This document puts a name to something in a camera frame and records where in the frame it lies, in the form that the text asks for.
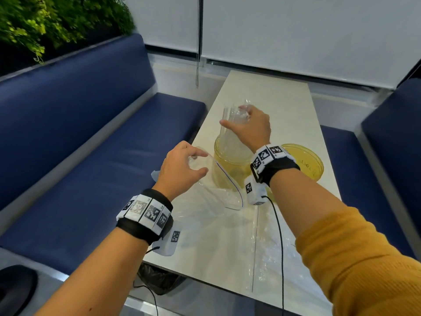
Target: person's left hand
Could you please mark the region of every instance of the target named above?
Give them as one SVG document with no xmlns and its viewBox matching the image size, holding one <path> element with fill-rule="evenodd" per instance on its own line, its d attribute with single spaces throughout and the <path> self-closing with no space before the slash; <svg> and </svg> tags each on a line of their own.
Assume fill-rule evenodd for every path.
<svg viewBox="0 0 421 316">
<path fill-rule="evenodd" d="M 164 163 L 162 163 L 158 181 L 153 189 L 165 195 L 170 202 L 188 191 L 194 183 L 203 178 L 209 171 L 206 167 L 192 170 L 189 167 L 189 156 L 206 157 L 208 154 L 197 147 L 191 146 L 186 141 L 182 141 L 168 152 Z"/>
</svg>

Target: yellow sleeve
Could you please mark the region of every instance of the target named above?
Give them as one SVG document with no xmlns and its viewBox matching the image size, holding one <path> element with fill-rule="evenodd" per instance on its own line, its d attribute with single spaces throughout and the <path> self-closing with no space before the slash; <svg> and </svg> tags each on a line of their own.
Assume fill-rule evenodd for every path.
<svg viewBox="0 0 421 316">
<path fill-rule="evenodd" d="M 334 315 L 421 315 L 421 264 L 401 255 L 356 208 L 316 222 L 296 247 Z"/>
</svg>

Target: artificial plant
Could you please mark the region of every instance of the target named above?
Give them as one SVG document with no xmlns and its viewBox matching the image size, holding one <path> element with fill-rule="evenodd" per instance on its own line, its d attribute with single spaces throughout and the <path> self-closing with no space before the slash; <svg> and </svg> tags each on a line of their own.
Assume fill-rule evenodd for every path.
<svg viewBox="0 0 421 316">
<path fill-rule="evenodd" d="M 42 62 L 42 37 L 55 47 L 84 39 L 97 24 L 116 25 L 122 34 L 134 29 L 121 0 L 0 0 L 0 41 L 21 45 Z"/>
</svg>

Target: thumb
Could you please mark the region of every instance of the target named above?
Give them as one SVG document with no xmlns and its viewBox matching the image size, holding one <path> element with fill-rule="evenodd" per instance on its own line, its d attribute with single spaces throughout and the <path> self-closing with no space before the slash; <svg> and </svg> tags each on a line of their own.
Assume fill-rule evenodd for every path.
<svg viewBox="0 0 421 316">
<path fill-rule="evenodd" d="M 237 133 L 238 127 L 240 124 L 236 124 L 227 120 L 220 120 L 219 124 L 221 124 L 223 127 L 233 131 L 234 133 Z"/>
<path fill-rule="evenodd" d="M 207 167 L 202 167 L 201 169 L 193 170 L 193 171 L 194 171 L 194 174 L 196 175 L 196 179 L 200 180 L 200 179 L 202 179 L 203 177 L 206 176 L 209 169 Z"/>
</svg>

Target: seat cushion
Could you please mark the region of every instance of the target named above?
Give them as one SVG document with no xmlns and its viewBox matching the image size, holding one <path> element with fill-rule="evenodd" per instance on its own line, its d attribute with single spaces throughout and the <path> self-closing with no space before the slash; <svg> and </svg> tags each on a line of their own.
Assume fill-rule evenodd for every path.
<svg viewBox="0 0 421 316">
<path fill-rule="evenodd" d="M 421 79 L 409 79 L 363 122 L 362 129 L 421 234 Z"/>
<path fill-rule="evenodd" d="M 355 134 L 321 128 L 342 201 L 358 208 L 403 255 L 415 258 Z"/>
<path fill-rule="evenodd" d="M 0 82 L 0 210 L 154 84 L 139 34 Z"/>
<path fill-rule="evenodd" d="M 158 93 L 42 196 L 1 237 L 0 246 L 71 274 L 116 224 L 134 195 L 153 186 L 153 170 L 186 140 L 201 102 Z"/>
</svg>

